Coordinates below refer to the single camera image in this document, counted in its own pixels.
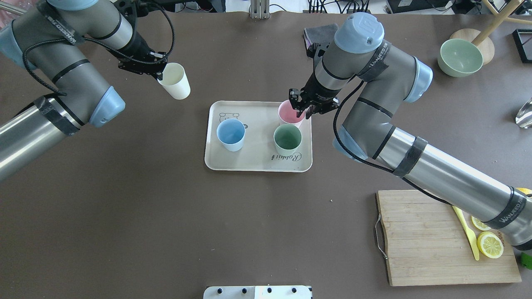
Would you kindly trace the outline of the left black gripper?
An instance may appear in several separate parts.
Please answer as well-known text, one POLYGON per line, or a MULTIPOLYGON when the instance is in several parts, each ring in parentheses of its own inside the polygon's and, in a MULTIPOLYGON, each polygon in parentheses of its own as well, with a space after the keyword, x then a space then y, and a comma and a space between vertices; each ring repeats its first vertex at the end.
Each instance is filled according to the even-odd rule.
POLYGON ((159 81, 164 79, 167 52, 151 49, 139 33, 133 34, 128 44, 118 51, 125 55, 118 55, 118 68, 139 75, 147 74, 159 81))

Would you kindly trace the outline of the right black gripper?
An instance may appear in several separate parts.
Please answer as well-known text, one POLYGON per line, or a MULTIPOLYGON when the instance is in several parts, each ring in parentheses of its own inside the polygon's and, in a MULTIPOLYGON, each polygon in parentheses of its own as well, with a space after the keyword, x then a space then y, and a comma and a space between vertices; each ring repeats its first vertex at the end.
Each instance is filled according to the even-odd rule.
POLYGON ((305 114, 308 120, 313 114, 325 114, 338 108, 338 104, 334 103, 334 98, 339 92, 339 89, 331 90, 324 87, 319 83, 316 75, 312 74, 301 90, 289 89, 289 100, 293 109, 297 111, 296 117, 300 118, 305 114))

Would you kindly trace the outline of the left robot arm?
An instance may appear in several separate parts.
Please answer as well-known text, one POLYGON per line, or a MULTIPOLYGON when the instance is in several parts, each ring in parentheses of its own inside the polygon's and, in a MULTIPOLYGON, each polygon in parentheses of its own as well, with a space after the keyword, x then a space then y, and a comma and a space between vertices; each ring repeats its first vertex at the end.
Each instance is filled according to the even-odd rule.
POLYGON ((79 50, 103 46, 121 69, 162 78, 167 52, 155 52, 135 29, 136 9, 153 0, 40 0, 1 30, 1 52, 50 93, 1 127, 1 180, 40 157, 83 125, 102 127, 125 101, 79 50))

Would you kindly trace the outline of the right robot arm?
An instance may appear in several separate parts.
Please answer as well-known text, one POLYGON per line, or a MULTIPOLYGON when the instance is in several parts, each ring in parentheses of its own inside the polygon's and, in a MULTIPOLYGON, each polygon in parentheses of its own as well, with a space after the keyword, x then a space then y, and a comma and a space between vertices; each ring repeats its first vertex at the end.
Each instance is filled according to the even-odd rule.
POLYGON ((470 213, 531 254, 531 198, 396 127, 403 103, 418 100, 433 70, 384 39, 384 27, 366 12, 350 15, 328 46, 315 51, 305 86, 289 90, 291 107, 304 114, 340 110, 338 93, 354 78, 365 84, 340 128, 335 146, 349 158, 389 172, 439 202, 470 213))

